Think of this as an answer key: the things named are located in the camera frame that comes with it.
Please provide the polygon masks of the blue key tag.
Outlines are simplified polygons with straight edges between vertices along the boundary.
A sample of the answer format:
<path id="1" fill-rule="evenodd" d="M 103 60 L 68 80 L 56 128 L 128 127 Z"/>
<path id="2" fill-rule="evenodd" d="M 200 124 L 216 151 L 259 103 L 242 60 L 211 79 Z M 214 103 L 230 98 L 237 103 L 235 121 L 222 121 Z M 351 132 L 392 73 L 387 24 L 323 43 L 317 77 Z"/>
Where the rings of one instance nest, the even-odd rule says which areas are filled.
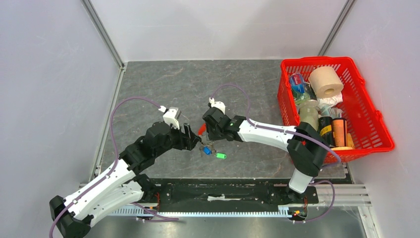
<path id="1" fill-rule="evenodd" d="M 206 155 L 211 155 L 212 154 L 212 150 L 208 147 L 203 147 L 202 148 L 203 153 L 205 153 Z"/>

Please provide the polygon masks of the red grey key organizer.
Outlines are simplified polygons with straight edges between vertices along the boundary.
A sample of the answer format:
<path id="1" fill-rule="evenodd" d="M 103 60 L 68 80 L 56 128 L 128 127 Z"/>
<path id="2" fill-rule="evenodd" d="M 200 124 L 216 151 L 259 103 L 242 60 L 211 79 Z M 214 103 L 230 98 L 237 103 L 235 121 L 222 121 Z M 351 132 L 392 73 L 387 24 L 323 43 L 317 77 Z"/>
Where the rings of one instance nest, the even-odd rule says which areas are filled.
<path id="1" fill-rule="evenodd" d="M 214 141 L 210 140 L 210 136 L 207 132 L 207 127 L 206 127 L 205 123 L 200 127 L 200 129 L 198 131 L 198 136 L 201 139 L 201 144 L 200 144 L 201 156 L 203 157 L 204 155 L 206 155 L 202 151 L 203 147 L 210 148 L 212 150 L 212 154 L 210 156 L 215 156 L 216 150 L 215 150 L 215 147 L 214 147 Z"/>

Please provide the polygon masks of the green key tag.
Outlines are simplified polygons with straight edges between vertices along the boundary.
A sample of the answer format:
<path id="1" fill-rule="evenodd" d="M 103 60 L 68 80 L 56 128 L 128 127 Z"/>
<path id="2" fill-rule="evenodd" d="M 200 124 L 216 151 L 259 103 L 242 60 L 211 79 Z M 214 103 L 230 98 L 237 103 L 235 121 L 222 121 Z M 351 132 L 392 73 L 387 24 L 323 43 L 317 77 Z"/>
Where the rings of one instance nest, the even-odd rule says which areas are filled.
<path id="1" fill-rule="evenodd" d="M 215 154 L 215 156 L 216 156 L 218 159 L 222 159 L 222 160 L 225 160 L 225 159 L 227 158 L 227 155 L 226 155 L 226 154 L 224 154 L 224 153 L 216 153 L 216 154 Z"/>

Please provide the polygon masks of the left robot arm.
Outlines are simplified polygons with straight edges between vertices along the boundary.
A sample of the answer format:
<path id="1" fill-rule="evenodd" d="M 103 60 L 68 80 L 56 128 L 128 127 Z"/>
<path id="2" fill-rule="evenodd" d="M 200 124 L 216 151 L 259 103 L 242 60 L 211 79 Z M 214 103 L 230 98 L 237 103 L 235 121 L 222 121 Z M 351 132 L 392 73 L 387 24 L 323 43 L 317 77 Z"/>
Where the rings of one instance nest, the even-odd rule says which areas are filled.
<path id="1" fill-rule="evenodd" d="M 202 139 L 189 124 L 176 129 L 159 121 L 144 136 L 128 145 L 98 177 L 66 197 L 59 195 L 49 202 L 53 225 L 65 238 L 83 238 L 98 221 L 120 206 L 151 202 L 155 185 L 142 172 L 165 152 L 193 150 Z"/>

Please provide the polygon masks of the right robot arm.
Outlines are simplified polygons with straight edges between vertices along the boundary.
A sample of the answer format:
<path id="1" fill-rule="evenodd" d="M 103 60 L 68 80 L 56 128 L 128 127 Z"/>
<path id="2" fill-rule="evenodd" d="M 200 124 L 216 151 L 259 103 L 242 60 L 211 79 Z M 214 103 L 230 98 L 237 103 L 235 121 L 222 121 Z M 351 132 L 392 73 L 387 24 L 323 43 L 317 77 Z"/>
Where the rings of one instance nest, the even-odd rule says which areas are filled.
<path id="1" fill-rule="evenodd" d="M 203 120 L 211 141 L 254 142 L 286 151 L 295 166 L 286 187 L 286 197 L 293 203 L 305 198 L 307 187 L 321 171 L 329 149 L 306 122 L 298 126 L 258 123 L 244 116 L 230 118 L 216 107 L 208 109 Z"/>

